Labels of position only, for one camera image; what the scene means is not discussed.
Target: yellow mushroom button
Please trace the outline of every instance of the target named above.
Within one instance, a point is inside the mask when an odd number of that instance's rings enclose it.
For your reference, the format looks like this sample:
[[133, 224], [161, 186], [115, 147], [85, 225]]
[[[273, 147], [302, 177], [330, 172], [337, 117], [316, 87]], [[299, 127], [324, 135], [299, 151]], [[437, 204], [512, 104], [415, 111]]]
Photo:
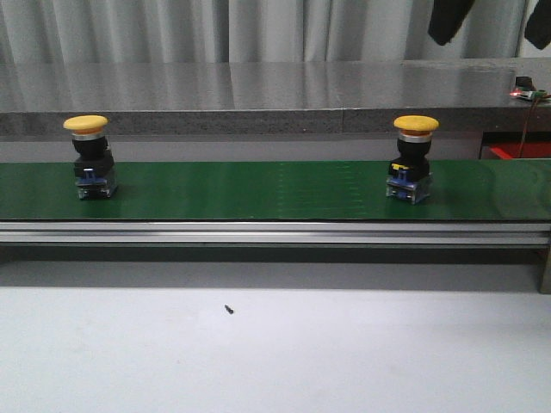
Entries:
[[432, 132], [439, 127], [438, 120], [429, 116], [410, 114], [394, 120], [394, 126], [405, 131]]
[[97, 114], [86, 114], [84, 116], [75, 116], [69, 118], [63, 123], [65, 129], [70, 129], [73, 133], [87, 135], [90, 133], [98, 133], [108, 124], [108, 120], [104, 116]]

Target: white curtain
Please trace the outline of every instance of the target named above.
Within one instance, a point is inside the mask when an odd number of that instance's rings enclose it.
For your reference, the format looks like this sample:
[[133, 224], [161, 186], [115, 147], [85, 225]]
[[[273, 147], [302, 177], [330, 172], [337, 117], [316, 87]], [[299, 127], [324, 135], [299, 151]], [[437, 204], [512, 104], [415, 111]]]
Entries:
[[0, 63], [508, 58], [524, 0], [475, 0], [446, 46], [432, 0], [0, 0]]

